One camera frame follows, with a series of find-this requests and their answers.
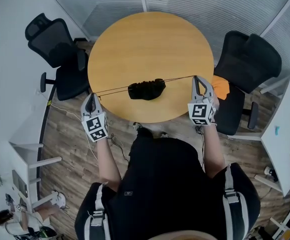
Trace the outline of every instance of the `backpack strap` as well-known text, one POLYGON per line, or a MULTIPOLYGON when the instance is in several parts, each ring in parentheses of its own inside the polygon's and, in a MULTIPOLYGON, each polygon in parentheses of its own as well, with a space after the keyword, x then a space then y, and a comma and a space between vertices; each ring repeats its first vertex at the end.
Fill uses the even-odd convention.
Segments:
POLYGON ((235 191, 231 164, 225 172, 223 206, 226 221, 227 240, 242 240, 249 230, 247 203, 242 193, 235 191))
POLYGON ((102 202, 102 196, 103 184, 101 184, 97 190, 95 211, 87 218, 85 222, 85 240, 111 240, 108 216, 102 202))

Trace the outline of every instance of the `wooden floor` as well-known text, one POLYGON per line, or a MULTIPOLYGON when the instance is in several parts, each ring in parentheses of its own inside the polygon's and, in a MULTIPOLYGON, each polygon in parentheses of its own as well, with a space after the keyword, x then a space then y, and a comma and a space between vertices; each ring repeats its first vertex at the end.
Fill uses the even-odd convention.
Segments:
MULTIPOLYGON (((58 101, 55 94, 52 104, 80 117, 80 107, 86 96, 84 93, 67 101, 58 101)), ((270 94, 260 95, 259 90, 255 90, 252 94, 246 95, 245 107, 250 108, 252 101, 259 104, 259 120, 255 128, 255 131, 259 132, 270 119, 277 99, 270 94)), ((107 111, 107 118, 109 133, 115 135, 115 141, 122 146, 124 154, 128 158, 131 145, 136 137, 132 127, 133 122, 121 119, 109 111, 107 111)), ((170 137, 190 143, 196 148, 199 160, 202 161, 202 137, 195 132, 188 113, 170 121, 144 124, 144 126, 156 134, 164 131, 170 137)), ((242 117, 239 130, 241 132, 249 131, 247 117, 242 117)), ((256 225, 267 225, 270 217, 274 217, 279 222, 283 220, 290 210, 290 193, 283 197, 280 192, 254 180, 256 174, 262 174, 264 167, 271 164, 262 144, 258 141, 231 140, 223 134, 219 134, 219 137, 226 161, 240 164, 254 183, 261 198, 261 211, 256 225)), ((66 212, 69 216, 61 211, 51 218, 51 224, 59 234, 64 234, 64 239, 77 239, 74 220, 91 184, 98 180, 97 161, 89 149, 81 122, 73 114, 53 106, 49 110, 43 143, 42 159, 61 156, 62 161, 41 168, 40 197, 47 196, 52 190, 65 194, 69 207, 66 212)), ((90 146, 94 151, 95 144, 90 142, 90 146)), ((124 175, 127 162, 124 161, 118 147, 111 143, 110 146, 119 171, 121 175, 124 175)), ((271 231, 275 228, 269 225, 269 229, 271 231)))

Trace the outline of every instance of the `white desk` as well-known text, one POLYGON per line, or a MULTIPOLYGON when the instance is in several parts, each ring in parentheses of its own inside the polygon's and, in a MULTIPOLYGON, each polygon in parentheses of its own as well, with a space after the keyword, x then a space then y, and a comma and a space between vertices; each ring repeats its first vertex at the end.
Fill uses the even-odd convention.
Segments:
POLYGON ((279 183, 274 183, 259 175, 256 175, 255 179, 281 191, 284 196, 290 190, 290 78, 286 81, 288 82, 282 98, 262 132, 237 133, 234 136, 228 136, 231 139, 262 142, 276 171, 279 183), (275 134, 276 127, 279 127, 278 135, 275 134))
POLYGON ((40 200, 38 200, 37 202, 32 202, 32 198, 33 196, 31 194, 31 184, 35 184, 37 182, 40 182, 41 179, 40 178, 36 178, 36 179, 30 179, 29 176, 29 169, 34 169, 37 167, 41 167, 44 165, 49 165, 58 161, 61 161, 62 158, 60 156, 55 157, 55 158, 51 158, 51 159, 45 159, 45 160, 41 160, 41 161, 37 161, 35 163, 31 163, 28 164, 20 155, 19 153, 14 149, 14 147, 20 147, 20 148, 25 148, 25 149, 29 149, 29 148, 41 148, 42 144, 27 144, 27 145, 15 145, 12 144, 10 142, 4 142, 2 144, 2 147, 4 149, 5 152, 8 152, 7 154, 9 154, 9 162, 10 162, 10 169, 15 170, 17 172, 17 174, 19 175, 19 177, 25 182, 25 184, 27 185, 27 198, 17 189, 17 187, 13 184, 14 189, 18 190, 18 194, 19 196, 22 197, 22 199, 26 202, 27 204, 27 210, 28 212, 32 213, 33 209, 35 209, 36 207, 56 198, 57 196, 57 192, 54 192, 40 200))

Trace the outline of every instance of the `blue object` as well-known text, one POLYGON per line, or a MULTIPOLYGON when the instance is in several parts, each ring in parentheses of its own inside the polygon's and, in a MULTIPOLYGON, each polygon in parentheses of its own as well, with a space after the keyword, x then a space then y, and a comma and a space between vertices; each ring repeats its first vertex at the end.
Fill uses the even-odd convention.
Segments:
POLYGON ((279 135, 279 129, 280 129, 279 126, 275 126, 275 135, 276 136, 279 135))

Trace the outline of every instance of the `black cloth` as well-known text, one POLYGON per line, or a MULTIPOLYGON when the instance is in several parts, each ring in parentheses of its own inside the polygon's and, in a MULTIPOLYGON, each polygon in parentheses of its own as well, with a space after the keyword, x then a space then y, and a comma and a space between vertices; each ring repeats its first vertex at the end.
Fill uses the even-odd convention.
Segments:
POLYGON ((155 81, 144 81, 132 83, 128 86, 128 94, 132 100, 154 100, 159 97, 165 89, 165 81, 163 79, 155 79, 155 81))
MULTIPOLYGON (((222 201, 226 168, 210 179, 194 147, 175 138, 154 139, 146 128, 138 130, 129 156, 127 172, 105 207, 112 240, 148 240, 182 230, 226 239, 222 201)), ((231 171, 234 188, 249 195, 246 202, 254 209, 249 217, 253 224, 260 211, 257 192, 237 163, 231 165, 231 171)), ((81 210, 95 206, 86 200, 75 223, 83 229, 87 217, 79 218, 81 210)), ((79 234, 83 232, 77 233, 78 240, 83 240, 79 234)))

